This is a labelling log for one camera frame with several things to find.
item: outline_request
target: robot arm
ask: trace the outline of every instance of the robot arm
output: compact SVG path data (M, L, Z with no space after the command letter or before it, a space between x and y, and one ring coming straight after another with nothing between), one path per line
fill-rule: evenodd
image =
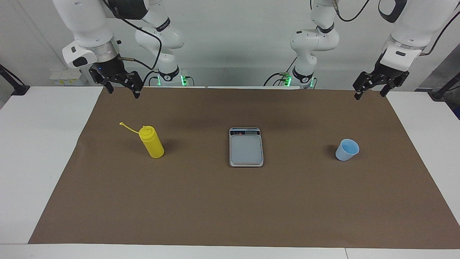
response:
M339 34L334 29L335 15L334 0L315 0L311 19L316 29L300 30L291 37L291 48L298 56L292 74L303 87L310 84L315 71L316 56L312 52L332 50L339 43Z
M92 64L89 72L95 83L102 84L109 93L111 82L129 88L138 98L143 82L136 71L128 73L119 60L118 42L107 25L106 16L98 0L53 0L65 25L74 34L75 41L63 49L69 67ZM143 0L131 1L136 14L144 16L148 4Z
M446 23L459 0L392 0L389 14L380 11L388 22L395 23L383 52L371 73L361 72L353 83L355 98L364 91L384 85L382 97L395 87L400 87L409 75L407 71L431 41L433 35Z
M171 25L171 20L166 14L162 0L149 0L149 11L142 18L143 21L152 25L143 29L156 35L162 42L161 54L158 59L159 82L161 85L184 85L187 82L182 76L182 71L176 63L172 49L181 48L184 45L182 33ZM151 52L154 56L159 51L160 45L152 41L152 37L142 31L136 31L138 44Z

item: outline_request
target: white table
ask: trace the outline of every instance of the white table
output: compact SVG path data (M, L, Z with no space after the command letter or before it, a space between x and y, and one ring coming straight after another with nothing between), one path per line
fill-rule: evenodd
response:
M25 96L11 97L0 110L1 259L460 258L460 250L27 245L101 89L32 87ZM444 103L433 102L425 93L390 92L388 100L460 222L460 121Z

